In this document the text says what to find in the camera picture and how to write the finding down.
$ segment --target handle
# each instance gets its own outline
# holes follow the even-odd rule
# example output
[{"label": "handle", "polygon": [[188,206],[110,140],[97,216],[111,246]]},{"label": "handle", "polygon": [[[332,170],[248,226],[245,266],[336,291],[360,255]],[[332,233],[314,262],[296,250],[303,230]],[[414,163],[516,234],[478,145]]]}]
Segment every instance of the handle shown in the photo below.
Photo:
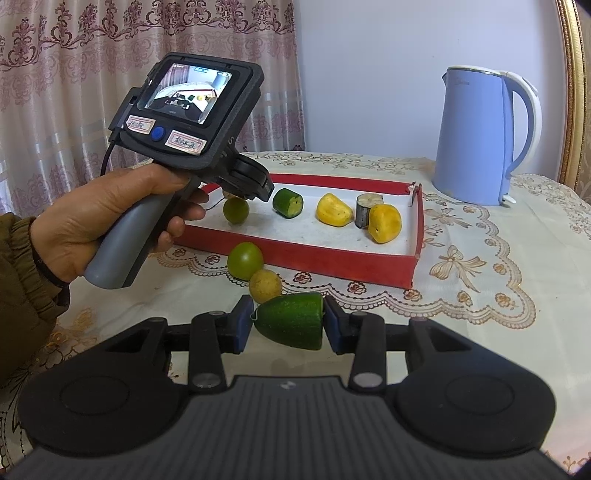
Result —
[{"label": "handle", "polygon": [[521,153],[507,168],[505,175],[508,178],[520,164],[528,163],[537,150],[542,135],[542,107],[538,92],[530,82],[513,72],[503,72],[503,75],[507,79],[509,89],[517,93],[524,101],[528,118],[525,145]]},{"label": "handle", "polygon": [[106,233],[86,267],[85,279],[109,290],[129,287],[168,225],[178,201],[187,198],[200,183],[193,177],[179,192],[149,195],[135,203]]}]

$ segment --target cut cucumber piece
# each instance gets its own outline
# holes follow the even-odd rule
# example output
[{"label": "cut cucumber piece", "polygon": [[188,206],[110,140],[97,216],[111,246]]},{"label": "cut cucumber piece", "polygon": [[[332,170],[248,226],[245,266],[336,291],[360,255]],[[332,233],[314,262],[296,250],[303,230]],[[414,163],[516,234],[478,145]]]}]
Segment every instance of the cut cucumber piece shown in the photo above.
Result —
[{"label": "cut cucumber piece", "polygon": [[281,189],[273,197],[273,208],[285,218],[297,217],[304,209],[304,199],[299,193]]},{"label": "cut cucumber piece", "polygon": [[320,350],[324,300],[320,293],[295,293],[259,305],[255,328],[282,345]]}]

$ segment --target blue button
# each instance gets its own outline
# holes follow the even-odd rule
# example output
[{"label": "blue button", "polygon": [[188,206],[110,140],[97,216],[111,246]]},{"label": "blue button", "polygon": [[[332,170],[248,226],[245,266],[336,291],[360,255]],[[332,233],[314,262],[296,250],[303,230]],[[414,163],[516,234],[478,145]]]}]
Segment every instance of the blue button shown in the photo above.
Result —
[{"label": "blue button", "polygon": [[150,136],[155,142],[162,140],[162,137],[164,136],[164,127],[155,127]]}]

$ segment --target handheld controller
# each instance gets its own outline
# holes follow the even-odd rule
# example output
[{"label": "handheld controller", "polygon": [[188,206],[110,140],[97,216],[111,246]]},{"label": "handheld controller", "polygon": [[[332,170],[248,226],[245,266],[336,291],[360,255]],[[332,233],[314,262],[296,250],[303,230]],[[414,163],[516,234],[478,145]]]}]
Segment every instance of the handheld controller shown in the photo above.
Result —
[{"label": "handheld controller", "polygon": [[85,271],[90,283],[101,288],[131,285],[178,202],[202,181],[249,200],[269,201],[269,172],[235,147],[263,79],[254,63],[170,53],[141,88],[129,91],[109,125],[105,161],[118,145],[193,177],[183,190],[150,195],[121,216]]}]

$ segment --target green fruit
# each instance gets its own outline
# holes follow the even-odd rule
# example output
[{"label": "green fruit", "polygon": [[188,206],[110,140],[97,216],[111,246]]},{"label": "green fruit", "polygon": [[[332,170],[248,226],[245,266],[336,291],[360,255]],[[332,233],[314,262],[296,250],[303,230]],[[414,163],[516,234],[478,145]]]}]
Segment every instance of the green fruit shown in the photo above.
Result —
[{"label": "green fruit", "polygon": [[281,279],[271,270],[259,270],[251,277],[248,291],[257,303],[265,303],[281,295]]},{"label": "green fruit", "polygon": [[228,255],[228,271],[240,280],[250,280],[264,265],[261,250],[251,242],[238,244]]},{"label": "green fruit", "polygon": [[275,297],[255,312],[261,335],[282,345],[320,350],[324,300],[320,293],[295,293]]},{"label": "green fruit", "polygon": [[232,197],[223,204],[223,215],[228,222],[238,225],[244,223],[251,209],[245,199]]},{"label": "green fruit", "polygon": [[285,218],[297,217],[304,209],[304,199],[299,193],[281,189],[273,197],[273,208]]}]

